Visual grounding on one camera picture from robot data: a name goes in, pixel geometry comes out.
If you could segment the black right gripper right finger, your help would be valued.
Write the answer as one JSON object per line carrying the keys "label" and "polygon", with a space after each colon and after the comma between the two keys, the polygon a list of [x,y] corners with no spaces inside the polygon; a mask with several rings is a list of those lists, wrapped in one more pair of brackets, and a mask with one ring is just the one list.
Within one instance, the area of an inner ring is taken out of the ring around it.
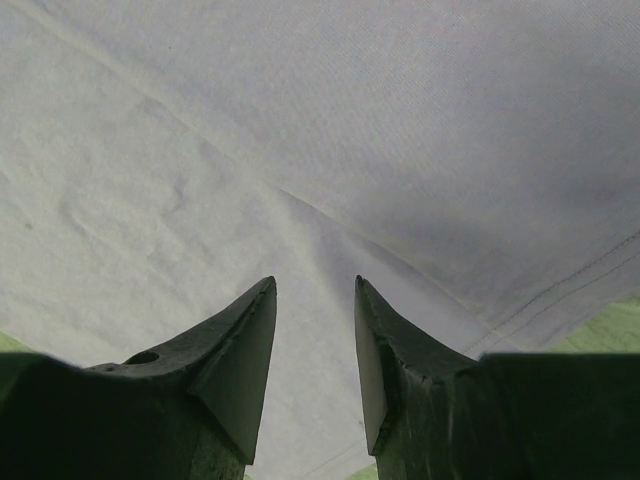
{"label": "black right gripper right finger", "polygon": [[382,479],[635,479],[635,354],[470,359],[355,281],[367,449]]}

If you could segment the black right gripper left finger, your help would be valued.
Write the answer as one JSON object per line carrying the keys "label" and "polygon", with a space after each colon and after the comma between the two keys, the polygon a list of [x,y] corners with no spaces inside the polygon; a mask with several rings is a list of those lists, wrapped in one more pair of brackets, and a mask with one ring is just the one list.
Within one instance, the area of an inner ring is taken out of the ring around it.
{"label": "black right gripper left finger", "polygon": [[254,462],[276,323],[267,277],[121,364],[1,356],[5,479],[241,479]]}

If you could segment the purple t shirt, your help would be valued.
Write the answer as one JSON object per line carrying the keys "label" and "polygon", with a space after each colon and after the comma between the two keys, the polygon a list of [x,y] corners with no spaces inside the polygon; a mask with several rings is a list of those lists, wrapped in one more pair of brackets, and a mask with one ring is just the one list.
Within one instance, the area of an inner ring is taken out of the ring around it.
{"label": "purple t shirt", "polygon": [[635,1],[5,1],[1,329],[122,362],[261,278],[256,479],[368,466],[354,281],[452,348],[639,290]]}

